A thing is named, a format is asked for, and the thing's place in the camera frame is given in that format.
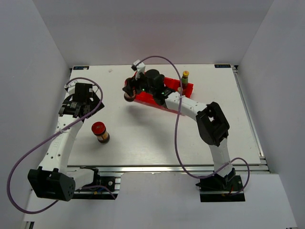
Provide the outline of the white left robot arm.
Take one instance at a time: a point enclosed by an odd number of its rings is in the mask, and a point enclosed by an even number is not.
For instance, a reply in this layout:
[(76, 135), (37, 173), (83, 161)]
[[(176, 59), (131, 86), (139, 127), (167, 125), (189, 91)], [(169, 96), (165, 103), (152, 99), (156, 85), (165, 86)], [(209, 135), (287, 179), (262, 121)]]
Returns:
[(28, 181), (39, 198), (69, 201), (83, 187), (96, 190), (101, 179), (93, 167), (68, 168), (68, 160), (84, 120), (104, 108), (91, 83), (70, 83), (59, 110), (56, 130), (46, 155), (37, 169), (30, 169)]

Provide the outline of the red lid sauce jar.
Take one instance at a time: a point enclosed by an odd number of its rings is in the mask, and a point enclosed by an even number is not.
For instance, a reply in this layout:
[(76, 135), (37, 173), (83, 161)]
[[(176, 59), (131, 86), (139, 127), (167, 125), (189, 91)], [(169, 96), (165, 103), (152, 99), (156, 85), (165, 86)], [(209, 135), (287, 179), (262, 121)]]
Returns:
[(91, 130), (93, 134), (97, 137), (97, 140), (102, 143), (106, 144), (110, 140), (110, 135), (106, 130), (106, 126), (103, 122), (95, 122), (91, 126)]
[(135, 96), (136, 96), (135, 78), (131, 77), (131, 78), (127, 78), (127, 80), (133, 80), (133, 86), (134, 86), (135, 95), (127, 95), (126, 93), (124, 93), (124, 99), (127, 102), (133, 102), (135, 100)]

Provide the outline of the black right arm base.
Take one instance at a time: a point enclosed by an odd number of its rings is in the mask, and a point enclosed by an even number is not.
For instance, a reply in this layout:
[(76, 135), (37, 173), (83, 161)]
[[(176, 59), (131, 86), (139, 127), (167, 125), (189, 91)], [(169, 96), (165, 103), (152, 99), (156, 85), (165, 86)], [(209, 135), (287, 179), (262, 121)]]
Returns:
[(243, 183), (239, 175), (235, 175), (225, 186), (215, 177), (200, 179), (196, 186), (203, 203), (245, 202), (244, 192), (240, 191)]

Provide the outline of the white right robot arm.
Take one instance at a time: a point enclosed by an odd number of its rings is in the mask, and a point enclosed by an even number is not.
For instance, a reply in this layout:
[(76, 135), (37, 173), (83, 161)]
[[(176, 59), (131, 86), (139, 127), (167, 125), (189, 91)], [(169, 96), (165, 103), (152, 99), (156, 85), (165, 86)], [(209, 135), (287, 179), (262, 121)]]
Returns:
[(235, 170), (231, 164), (227, 138), (229, 123), (216, 102), (196, 102), (164, 84), (165, 76), (152, 69), (136, 73), (127, 78), (123, 87), (125, 100), (132, 102), (136, 95), (148, 93), (157, 105), (177, 111), (193, 119), (198, 126), (201, 139), (209, 146), (215, 174), (215, 184), (220, 190), (227, 190), (233, 183)]

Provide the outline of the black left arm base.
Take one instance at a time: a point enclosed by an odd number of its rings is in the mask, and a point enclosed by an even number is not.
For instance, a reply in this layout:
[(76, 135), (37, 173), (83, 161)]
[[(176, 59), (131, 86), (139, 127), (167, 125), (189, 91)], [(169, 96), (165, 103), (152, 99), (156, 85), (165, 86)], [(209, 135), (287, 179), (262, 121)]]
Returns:
[(115, 200), (120, 190), (121, 175), (87, 168), (93, 171), (93, 181), (75, 190), (72, 199)]

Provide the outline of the red lid sauce jar front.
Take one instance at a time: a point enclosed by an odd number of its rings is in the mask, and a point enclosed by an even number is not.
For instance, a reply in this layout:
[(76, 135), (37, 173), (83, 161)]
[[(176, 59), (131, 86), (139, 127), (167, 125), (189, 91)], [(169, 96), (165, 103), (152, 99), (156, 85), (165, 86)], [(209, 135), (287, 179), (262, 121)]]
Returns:
[(124, 99), (127, 102), (133, 102), (135, 100), (135, 96), (136, 96), (135, 78), (131, 77), (131, 78), (127, 78), (127, 80), (133, 80), (133, 86), (134, 86), (135, 95), (127, 95), (126, 93), (124, 93)]

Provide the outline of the yellow cap sauce bottle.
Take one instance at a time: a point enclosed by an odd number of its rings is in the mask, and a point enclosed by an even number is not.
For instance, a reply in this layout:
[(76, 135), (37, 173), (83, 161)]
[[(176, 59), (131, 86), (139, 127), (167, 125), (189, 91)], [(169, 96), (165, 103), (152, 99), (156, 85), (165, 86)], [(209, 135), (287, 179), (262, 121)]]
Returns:
[(183, 71), (183, 76), (181, 78), (183, 91), (185, 91), (188, 87), (188, 77), (189, 77), (189, 72), (188, 71)]

